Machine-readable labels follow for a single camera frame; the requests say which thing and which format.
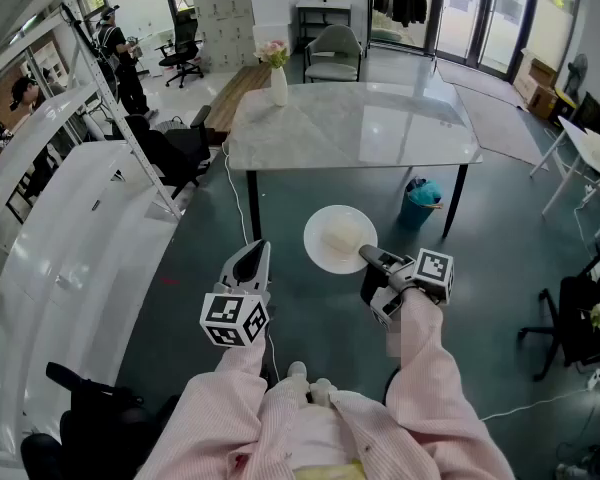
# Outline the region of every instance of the gray mat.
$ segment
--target gray mat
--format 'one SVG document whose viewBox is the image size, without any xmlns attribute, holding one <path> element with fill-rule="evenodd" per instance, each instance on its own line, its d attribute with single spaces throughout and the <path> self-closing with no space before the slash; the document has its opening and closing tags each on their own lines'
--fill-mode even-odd
<svg viewBox="0 0 600 480">
<path fill-rule="evenodd" d="M 494 76 L 443 60 L 438 61 L 438 70 L 442 79 L 449 84 L 473 89 L 514 107 L 519 106 L 523 109 L 525 107 L 522 98 L 513 86 Z"/>
<path fill-rule="evenodd" d="M 520 110 L 471 89 L 456 86 L 456 90 L 482 148 L 530 165 L 540 163 L 542 153 L 520 117 Z"/>
</svg>

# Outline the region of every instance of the white plate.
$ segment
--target white plate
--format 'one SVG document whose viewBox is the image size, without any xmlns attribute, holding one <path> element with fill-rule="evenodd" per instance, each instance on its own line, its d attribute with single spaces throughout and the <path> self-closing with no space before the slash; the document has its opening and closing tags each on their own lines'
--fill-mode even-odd
<svg viewBox="0 0 600 480">
<path fill-rule="evenodd" d="M 350 206 L 327 206 L 314 213 L 304 227 L 304 248 L 307 254 L 321 269 L 332 274 L 353 274 L 365 268 L 368 263 L 362 259 L 358 251 L 344 254 L 322 241 L 322 234 L 329 221 L 336 215 L 348 215 L 362 229 L 363 245 L 378 246 L 378 233 L 369 218 L 360 210 Z"/>
</svg>

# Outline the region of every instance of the white vase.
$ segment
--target white vase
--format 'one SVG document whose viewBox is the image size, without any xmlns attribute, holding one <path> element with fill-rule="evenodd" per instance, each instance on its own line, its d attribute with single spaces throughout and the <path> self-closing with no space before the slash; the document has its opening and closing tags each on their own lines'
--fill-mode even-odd
<svg viewBox="0 0 600 480">
<path fill-rule="evenodd" d="M 287 104 L 289 90 L 287 89 L 287 77 L 282 68 L 271 68 L 271 99 L 279 107 Z"/>
</svg>

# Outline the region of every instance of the wooden board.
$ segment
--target wooden board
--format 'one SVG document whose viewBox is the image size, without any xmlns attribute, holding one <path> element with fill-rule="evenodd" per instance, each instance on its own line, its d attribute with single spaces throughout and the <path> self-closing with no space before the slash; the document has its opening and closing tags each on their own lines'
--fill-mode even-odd
<svg viewBox="0 0 600 480">
<path fill-rule="evenodd" d="M 242 97 L 249 91 L 265 87 L 270 76 L 271 66 L 269 64 L 245 66 L 222 89 L 211 102 L 211 112 L 205 120 L 206 127 L 213 128 L 216 132 L 213 142 L 222 143 L 227 138 L 231 131 L 233 116 Z"/>
</svg>

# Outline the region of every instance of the pink sleeve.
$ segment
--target pink sleeve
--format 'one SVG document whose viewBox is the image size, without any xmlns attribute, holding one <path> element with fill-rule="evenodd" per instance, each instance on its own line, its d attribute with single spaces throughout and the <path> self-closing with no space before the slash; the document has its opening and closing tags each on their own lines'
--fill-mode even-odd
<svg viewBox="0 0 600 480">
<path fill-rule="evenodd" d="M 435 460 L 444 479 L 513 479 L 486 426 L 462 393 L 460 372 L 440 341 L 442 311 L 409 289 L 401 311 L 401 370 L 387 393 L 396 421 Z"/>
<path fill-rule="evenodd" d="M 189 381 L 136 480 L 226 478 L 227 455 L 254 443 L 267 389 L 259 377 L 264 333 L 251 347 L 228 349 L 216 371 Z"/>
</svg>

